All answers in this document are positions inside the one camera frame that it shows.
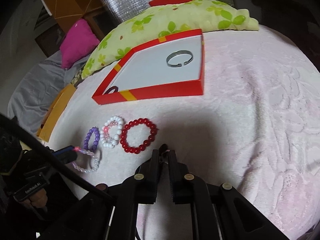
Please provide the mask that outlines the person's left hand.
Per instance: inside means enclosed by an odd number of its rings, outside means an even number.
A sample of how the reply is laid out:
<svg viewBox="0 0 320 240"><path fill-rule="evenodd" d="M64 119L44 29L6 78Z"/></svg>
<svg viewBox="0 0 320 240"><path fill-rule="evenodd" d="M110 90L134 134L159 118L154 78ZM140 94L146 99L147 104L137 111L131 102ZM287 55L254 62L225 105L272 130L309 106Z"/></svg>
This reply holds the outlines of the person's left hand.
<svg viewBox="0 0 320 240"><path fill-rule="evenodd" d="M45 189L41 189L40 191L36 192L28 199L24 200L22 204L27 208L44 208L47 204L48 197Z"/></svg>

